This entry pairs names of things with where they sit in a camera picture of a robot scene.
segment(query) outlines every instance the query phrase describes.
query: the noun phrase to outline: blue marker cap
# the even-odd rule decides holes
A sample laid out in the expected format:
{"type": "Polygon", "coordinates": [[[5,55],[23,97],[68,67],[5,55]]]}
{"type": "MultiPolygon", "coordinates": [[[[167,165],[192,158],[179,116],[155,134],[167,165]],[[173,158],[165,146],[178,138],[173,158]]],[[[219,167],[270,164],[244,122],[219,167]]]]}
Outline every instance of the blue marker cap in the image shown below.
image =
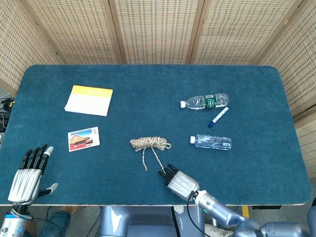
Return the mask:
{"type": "Polygon", "coordinates": [[[211,126],[213,126],[215,123],[212,121],[212,122],[210,122],[209,124],[208,124],[208,127],[211,127],[211,126]]]}

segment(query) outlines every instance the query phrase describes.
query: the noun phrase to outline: jeans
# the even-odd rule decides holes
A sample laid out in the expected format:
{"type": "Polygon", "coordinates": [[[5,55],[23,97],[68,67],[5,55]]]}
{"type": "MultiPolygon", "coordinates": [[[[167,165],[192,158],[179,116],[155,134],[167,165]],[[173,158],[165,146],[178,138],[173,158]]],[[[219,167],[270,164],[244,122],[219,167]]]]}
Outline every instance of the jeans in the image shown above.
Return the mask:
{"type": "MultiPolygon", "coordinates": [[[[70,214],[67,211],[56,211],[49,220],[59,227],[64,237],[66,229],[70,223],[70,214]]],[[[25,231],[23,237],[33,236],[29,232],[25,231]]],[[[60,237],[60,234],[58,229],[52,223],[46,222],[38,237],[60,237]]]]}

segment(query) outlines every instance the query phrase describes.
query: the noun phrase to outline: black fingertip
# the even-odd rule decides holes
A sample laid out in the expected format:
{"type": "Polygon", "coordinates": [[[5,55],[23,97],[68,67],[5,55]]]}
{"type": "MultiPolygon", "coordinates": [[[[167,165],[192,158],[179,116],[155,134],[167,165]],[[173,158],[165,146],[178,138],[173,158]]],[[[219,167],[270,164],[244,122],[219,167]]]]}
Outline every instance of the black fingertip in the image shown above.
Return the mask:
{"type": "Polygon", "coordinates": [[[172,177],[171,177],[170,175],[165,174],[165,173],[163,173],[163,172],[161,172],[161,171],[158,171],[158,173],[159,173],[163,178],[165,178],[166,180],[168,180],[169,182],[171,181],[172,177]]]}
{"type": "Polygon", "coordinates": [[[27,169],[30,169],[32,168],[32,165],[33,165],[33,161],[34,161],[34,157],[36,156],[36,154],[39,152],[40,148],[37,147],[29,156],[29,161],[28,161],[28,164],[26,166],[27,169]]]}
{"type": "Polygon", "coordinates": [[[32,153],[32,151],[33,151],[33,150],[30,149],[30,150],[28,150],[28,151],[25,153],[25,155],[23,156],[21,165],[20,165],[20,169],[25,169],[25,168],[26,168],[26,165],[27,165],[29,156],[30,156],[30,154],[32,153]]]}
{"type": "Polygon", "coordinates": [[[174,167],[172,164],[168,164],[168,166],[169,166],[169,168],[173,171],[173,172],[175,172],[175,173],[177,173],[179,170],[176,168],[176,167],[174,167]]]}
{"type": "Polygon", "coordinates": [[[163,170],[168,174],[170,175],[172,178],[173,176],[175,175],[175,173],[173,173],[171,170],[167,169],[167,168],[163,168],[163,170]]]}
{"type": "Polygon", "coordinates": [[[39,150],[39,152],[38,152],[38,154],[37,154],[37,156],[36,156],[36,159],[35,159],[35,161],[34,161],[34,163],[33,163],[33,169],[38,169],[38,168],[39,168],[40,161],[41,161],[41,159],[42,159],[42,156],[43,156],[43,154],[44,154],[46,148],[47,148],[47,144],[44,144],[44,145],[40,148],[40,150],[39,150]]]}

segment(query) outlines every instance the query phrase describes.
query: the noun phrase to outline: coiled rope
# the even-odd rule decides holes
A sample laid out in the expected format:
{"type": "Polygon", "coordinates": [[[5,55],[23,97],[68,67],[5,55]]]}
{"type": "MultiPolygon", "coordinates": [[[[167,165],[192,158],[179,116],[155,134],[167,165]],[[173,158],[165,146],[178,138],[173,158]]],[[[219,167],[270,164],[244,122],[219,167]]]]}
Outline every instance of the coiled rope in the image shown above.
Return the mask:
{"type": "Polygon", "coordinates": [[[143,165],[144,165],[146,171],[148,171],[148,169],[147,169],[147,166],[145,164],[145,150],[149,147],[153,150],[155,157],[156,157],[159,165],[161,166],[161,168],[163,170],[163,166],[162,166],[156,152],[154,151],[154,148],[158,148],[161,151],[164,151],[164,149],[170,149],[171,144],[167,143],[167,139],[162,138],[162,137],[141,137],[138,139],[130,140],[130,144],[132,145],[132,147],[135,149],[136,152],[143,150],[143,165]]]}

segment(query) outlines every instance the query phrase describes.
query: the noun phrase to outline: woven wall panel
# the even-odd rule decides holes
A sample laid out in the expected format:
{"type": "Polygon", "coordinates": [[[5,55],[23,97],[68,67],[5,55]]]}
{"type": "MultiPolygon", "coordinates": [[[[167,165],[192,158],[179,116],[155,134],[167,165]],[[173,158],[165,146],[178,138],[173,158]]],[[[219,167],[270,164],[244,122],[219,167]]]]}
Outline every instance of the woven wall panel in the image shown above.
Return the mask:
{"type": "Polygon", "coordinates": [[[15,1],[0,1],[0,80],[15,94],[33,64],[58,64],[15,1]]]}
{"type": "Polygon", "coordinates": [[[210,0],[194,64],[251,64],[295,0],[210,0]]]}
{"type": "Polygon", "coordinates": [[[184,64],[198,0],[116,0],[127,63],[184,64]]]}
{"type": "Polygon", "coordinates": [[[296,129],[310,179],[316,179],[316,119],[296,129]]]}
{"type": "Polygon", "coordinates": [[[67,63],[118,63],[102,0],[26,2],[67,63]]]}
{"type": "Polygon", "coordinates": [[[316,1],[312,0],[284,32],[262,64],[281,73],[287,100],[295,116],[316,99],[316,1]]]}

